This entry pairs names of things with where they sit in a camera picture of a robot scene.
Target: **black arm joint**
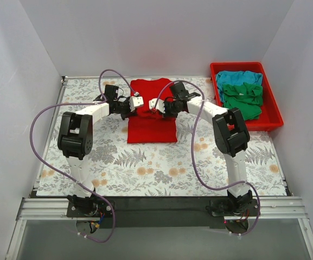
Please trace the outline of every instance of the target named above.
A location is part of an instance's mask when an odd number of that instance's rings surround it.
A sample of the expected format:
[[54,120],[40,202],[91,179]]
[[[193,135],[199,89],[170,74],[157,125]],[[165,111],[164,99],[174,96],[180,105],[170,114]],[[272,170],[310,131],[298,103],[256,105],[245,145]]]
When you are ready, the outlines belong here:
[[[212,120],[215,143],[220,152],[235,157],[236,153],[247,149],[250,135],[238,108],[229,109]],[[229,130],[228,125],[233,126],[233,129]]]
[[[130,108],[130,97],[120,98],[125,99],[124,101],[119,101],[118,99],[119,87],[114,85],[106,85],[104,90],[104,95],[107,98],[107,103],[109,104],[109,115],[110,114],[120,114],[122,119],[125,120],[130,116],[137,115],[137,111],[131,112]],[[99,95],[94,101],[102,101],[101,95]]]
[[177,82],[170,86],[170,90],[174,97],[174,101],[164,101],[165,113],[163,117],[176,118],[179,112],[188,111],[187,102],[196,96],[200,96],[199,93],[189,93],[182,82]]
[[58,137],[58,148],[65,157],[83,157],[92,149],[93,123],[91,115],[64,112]]

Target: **blue cloth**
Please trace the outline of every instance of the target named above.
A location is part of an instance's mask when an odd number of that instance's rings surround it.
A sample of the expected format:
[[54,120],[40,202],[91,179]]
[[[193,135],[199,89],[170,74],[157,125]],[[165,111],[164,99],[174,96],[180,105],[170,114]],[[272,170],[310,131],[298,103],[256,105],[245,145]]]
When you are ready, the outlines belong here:
[[243,83],[262,85],[263,75],[251,71],[221,71],[216,76],[216,84],[218,85],[219,97],[221,102],[224,103],[223,85],[229,84],[233,86],[241,86]]

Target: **red tray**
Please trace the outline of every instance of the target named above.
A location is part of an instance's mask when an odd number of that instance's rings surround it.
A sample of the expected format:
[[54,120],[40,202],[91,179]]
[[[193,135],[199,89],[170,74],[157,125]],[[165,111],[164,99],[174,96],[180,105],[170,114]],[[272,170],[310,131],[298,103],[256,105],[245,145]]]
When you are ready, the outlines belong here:
[[227,70],[231,72],[251,71],[262,73],[263,75],[263,100],[264,104],[261,107],[262,113],[259,119],[247,120],[247,128],[249,131],[272,131],[282,126],[283,119],[280,115],[277,103],[274,99],[269,81],[267,80],[264,68],[260,62],[215,62],[210,64],[210,71],[212,72],[212,80],[215,91],[215,99],[218,106],[223,106],[219,98],[218,86],[216,84],[215,76],[217,73]]

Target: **table surface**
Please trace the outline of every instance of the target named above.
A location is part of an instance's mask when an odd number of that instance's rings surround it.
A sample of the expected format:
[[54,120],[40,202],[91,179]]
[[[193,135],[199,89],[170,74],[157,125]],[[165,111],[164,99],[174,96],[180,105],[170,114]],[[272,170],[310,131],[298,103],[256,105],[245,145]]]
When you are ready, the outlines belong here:
[[[213,84],[209,78],[169,79],[184,79],[198,85],[206,99],[215,103]],[[125,95],[130,93],[122,79],[105,79],[103,82],[118,85]],[[98,94],[97,79],[70,79],[62,102],[91,102]],[[67,160],[57,147],[61,116],[65,111],[80,109],[81,106],[59,109],[46,151],[46,161],[68,173]],[[179,114],[176,120],[178,142],[175,144],[127,144],[128,119],[123,121],[120,115],[110,115],[100,120],[94,126],[93,148],[88,155],[89,178],[96,191],[103,196],[225,196],[226,190],[210,191],[196,178],[190,155],[194,121],[195,115]],[[261,196],[285,196],[271,138],[266,132],[250,132],[250,135],[246,153],[248,181]],[[215,145],[212,126],[204,120],[199,121],[196,129],[195,158],[204,182],[212,187],[227,185],[225,160]],[[38,196],[66,196],[73,190],[71,180],[46,166],[43,168]]]

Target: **white backdrop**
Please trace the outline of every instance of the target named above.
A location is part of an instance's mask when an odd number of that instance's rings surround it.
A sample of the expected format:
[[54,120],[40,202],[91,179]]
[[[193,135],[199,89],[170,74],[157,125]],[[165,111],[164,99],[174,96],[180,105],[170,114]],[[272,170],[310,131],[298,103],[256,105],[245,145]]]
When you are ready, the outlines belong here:
[[60,75],[208,75],[257,60],[293,0],[21,0]]
[[[20,2],[0,0],[0,260],[40,165],[28,141],[30,124],[42,108],[56,103],[60,80]],[[36,126],[41,153],[51,116]]]
[[273,142],[313,230],[313,1],[294,1],[263,65],[285,123]]

